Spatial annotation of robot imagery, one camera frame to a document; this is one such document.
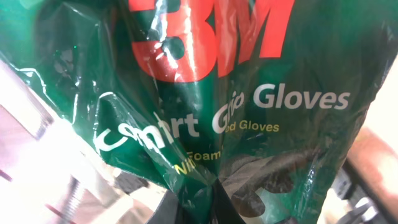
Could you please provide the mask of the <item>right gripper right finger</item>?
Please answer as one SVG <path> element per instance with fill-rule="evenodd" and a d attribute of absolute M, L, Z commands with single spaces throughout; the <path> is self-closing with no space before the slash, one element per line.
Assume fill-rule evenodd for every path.
<path fill-rule="evenodd" d="M 218 179 L 213 184 L 213 224 L 245 224 Z"/>

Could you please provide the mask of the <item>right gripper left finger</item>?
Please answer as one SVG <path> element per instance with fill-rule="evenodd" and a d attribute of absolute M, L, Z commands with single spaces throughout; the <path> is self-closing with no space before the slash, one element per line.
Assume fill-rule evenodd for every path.
<path fill-rule="evenodd" d="M 178 198 L 171 191 L 166 191 L 159 206 L 150 218 L 150 224 L 183 224 L 184 210 Z"/>

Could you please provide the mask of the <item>green 3M gloves package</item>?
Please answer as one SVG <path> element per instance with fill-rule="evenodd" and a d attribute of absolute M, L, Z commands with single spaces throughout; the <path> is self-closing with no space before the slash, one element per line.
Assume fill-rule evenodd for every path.
<path fill-rule="evenodd" d="M 1 2 L 1 62 L 108 165 L 213 223 L 316 223 L 397 56 L 393 0 Z"/>

